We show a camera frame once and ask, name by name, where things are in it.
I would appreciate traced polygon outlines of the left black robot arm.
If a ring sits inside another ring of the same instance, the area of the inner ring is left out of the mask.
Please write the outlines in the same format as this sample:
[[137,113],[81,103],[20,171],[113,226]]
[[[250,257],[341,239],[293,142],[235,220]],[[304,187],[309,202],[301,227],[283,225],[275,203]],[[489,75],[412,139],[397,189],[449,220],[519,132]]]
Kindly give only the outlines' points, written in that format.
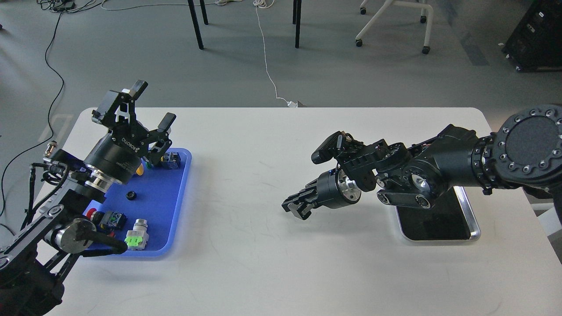
[[108,131],[85,160],[48,144],[40,167],[57,184],[28,210],[20,232],[1,249],[3,316],[48,313],[62,302],[64,280],[78,258],[127,250],[124,241],[98,232],[83,212],[93,200],[103,203],[112,184],[127,184],[142,162],[158,164],[171,146],[174,114],[167,113],[155,130],[136,119],[135,102],[146,87],[138,80],[130,89],[107,92],[92,120]]

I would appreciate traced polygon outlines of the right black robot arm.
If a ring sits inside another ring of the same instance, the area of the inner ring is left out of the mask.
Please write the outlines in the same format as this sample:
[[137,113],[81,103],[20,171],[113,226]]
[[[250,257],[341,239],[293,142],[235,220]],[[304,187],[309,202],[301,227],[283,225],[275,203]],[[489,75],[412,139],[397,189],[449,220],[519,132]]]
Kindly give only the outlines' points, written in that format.
[[421,209],[433,208],[452,187],[481,187],[485,195],[522,187],[534,196],[545,192],[560,217],[561,114],[560,104],[540,104],[510,116],[488,136],[450,124],[411,147],[383,139],[366,145],[337,131],[311,155],[315,164],[337,160],[336,168],[287,197],[282,208],[306,220],[321,206],[355,204],[376,186],[382,203]]

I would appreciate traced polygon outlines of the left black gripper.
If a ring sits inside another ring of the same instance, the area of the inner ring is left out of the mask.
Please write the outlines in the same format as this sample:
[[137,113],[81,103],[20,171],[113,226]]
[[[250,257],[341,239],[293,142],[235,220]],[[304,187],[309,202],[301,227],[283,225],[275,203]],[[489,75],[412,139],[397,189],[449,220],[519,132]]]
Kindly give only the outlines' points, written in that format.
[[114,178],[120,184],[129,182],[141,165],[141,158],[147,164],[160,164],[172,143],[169,134],[176,114],[166,113],[158,127],[149,132],[136,120],[135,102],[147,86],[148,82],[137,80],[130,89],[121,92],[109,90],[100,106],[92,111],[92,121],[107,127],[112,133],[121,136],[147,133],[147,137],[140,141],[138,156],[128,146],[115,144],[113,135],[107,133],[84,159],[84,164]]

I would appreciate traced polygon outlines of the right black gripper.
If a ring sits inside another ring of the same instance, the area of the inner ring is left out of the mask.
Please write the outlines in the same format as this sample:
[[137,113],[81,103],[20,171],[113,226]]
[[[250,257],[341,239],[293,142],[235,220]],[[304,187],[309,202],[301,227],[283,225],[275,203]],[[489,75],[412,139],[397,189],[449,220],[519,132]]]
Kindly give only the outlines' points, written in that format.
[[360,200],[362,191],[342,169],[332,169],[320,174],[317,183],[309,183],[281,204],[284,210],[298,219],[307,220],[312,210],[325,206],[336,209],[353,205]]

